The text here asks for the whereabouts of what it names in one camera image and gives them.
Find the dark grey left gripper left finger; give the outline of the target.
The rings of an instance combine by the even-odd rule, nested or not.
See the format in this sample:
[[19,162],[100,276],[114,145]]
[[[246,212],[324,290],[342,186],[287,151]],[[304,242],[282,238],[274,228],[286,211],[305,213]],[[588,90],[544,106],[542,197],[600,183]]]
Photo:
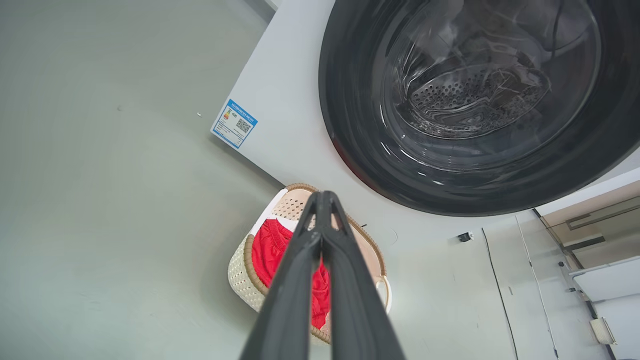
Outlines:
[[307,200],[240,360],[309,360],[313,273],[322,257],[322,235],[309,226],[318,198]]

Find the small white box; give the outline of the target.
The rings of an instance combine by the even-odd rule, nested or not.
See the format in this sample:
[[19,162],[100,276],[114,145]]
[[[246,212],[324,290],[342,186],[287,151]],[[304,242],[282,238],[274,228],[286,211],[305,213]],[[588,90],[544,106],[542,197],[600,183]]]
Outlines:
[[604,346],[615,346],[617,344],[617,340],[615,339],[605,317],[597,317],[595,319],[592,319],[589,322],[589,325],[599,344],[602,344]]

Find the red garment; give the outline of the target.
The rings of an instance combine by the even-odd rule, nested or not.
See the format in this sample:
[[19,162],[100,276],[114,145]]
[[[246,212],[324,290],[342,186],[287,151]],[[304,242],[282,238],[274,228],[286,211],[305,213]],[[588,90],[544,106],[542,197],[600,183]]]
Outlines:
[[[293,232],[271,217],[268,216],[257,230],[251,246],[253,269],[268,289],[293,237]],[[311,285],[311,325],[314,328],[322,330],[329,327],[330,308],[330,272],[320,262],[312,276]]]

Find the blue energy label sticker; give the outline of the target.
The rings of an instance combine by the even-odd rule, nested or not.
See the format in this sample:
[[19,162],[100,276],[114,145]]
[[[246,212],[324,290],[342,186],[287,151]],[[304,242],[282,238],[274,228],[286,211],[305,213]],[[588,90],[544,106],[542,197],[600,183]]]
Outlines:
[[258,125],[258,120],[238,105],[236,101],[229,98],[215,119],[210,132],[238,150],[256,125]]

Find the round black washer door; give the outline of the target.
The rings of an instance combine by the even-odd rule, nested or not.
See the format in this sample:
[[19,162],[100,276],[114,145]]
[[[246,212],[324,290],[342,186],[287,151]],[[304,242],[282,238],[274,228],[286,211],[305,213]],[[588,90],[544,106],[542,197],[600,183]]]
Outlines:
[[384,198],[538,207],[640,148],[640,0],[334,0],[318,91],[343,162]]

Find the white front-load washing machine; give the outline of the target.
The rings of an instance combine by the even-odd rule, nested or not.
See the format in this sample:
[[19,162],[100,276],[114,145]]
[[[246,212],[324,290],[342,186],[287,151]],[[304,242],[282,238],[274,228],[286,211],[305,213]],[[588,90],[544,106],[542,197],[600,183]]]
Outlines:
[[[392,228],[402,247],[455,237],[533,209],[493,216],[439,215],[393,202],[359,180],[336,150],[320,104],[320,54],[334,3],[282,0],[229,95],[258,121],[234,150],[285,185],[308,183],[336,193],[357,221]],[[640,148],[585,187],[628,173],[637,157]]]

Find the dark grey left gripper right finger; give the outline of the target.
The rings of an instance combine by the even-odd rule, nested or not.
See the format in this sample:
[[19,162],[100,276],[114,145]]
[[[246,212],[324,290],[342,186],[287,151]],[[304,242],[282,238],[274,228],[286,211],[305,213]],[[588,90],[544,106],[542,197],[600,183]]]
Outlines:
[[332,360],[406,360],[338,196],[320,192],[322,260],[331,280]]

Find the white table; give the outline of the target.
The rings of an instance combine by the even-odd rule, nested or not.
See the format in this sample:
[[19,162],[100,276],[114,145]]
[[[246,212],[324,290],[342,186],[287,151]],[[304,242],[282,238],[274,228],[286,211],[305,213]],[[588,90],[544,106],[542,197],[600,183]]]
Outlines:
[[640,295],[640,256],[568,274],[592,302]]

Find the beige perforated laundry basket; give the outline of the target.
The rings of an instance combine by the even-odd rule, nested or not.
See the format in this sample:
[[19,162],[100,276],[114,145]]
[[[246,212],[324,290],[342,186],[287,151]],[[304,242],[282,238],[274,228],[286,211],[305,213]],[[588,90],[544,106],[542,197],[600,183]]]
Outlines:
[[[259,280],[252,264],[252,245],[254,235],[262,226],[265,219],[271,215],[276,215],[290,220],[300,221],[302,212],[310,195],[317,189],[306,183],[294,183],[282,189],[269,205],[263,210],[258,220],[251,228],[247,236],[240,242],[238,248],[231,257],[227,269],[228,282],[233,291],[252,309],[259,312],[266,299],[269,288]],[[382,303],[386,312],[390,312],[393,305],[393,294],[391,285],[387,278],[386,264],[381,250],[371,239],[370,235],[354,219],[348,218],[350,229],[368,267],[374,285],[384,286],[384,296]],[[327,328],[318,329],[310,325],[311,342],[321,345],[328,345],[331,342],[331,321],[329,313],[329,324]]]

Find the round white filter cover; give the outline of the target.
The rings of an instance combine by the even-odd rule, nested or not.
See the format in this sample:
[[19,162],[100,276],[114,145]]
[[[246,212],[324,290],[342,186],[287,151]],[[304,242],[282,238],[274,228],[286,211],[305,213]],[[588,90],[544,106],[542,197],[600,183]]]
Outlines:
[[362,228],[381,250],[386,251],[398,241],[397,232],[387,225],[368,222],[364,224]]

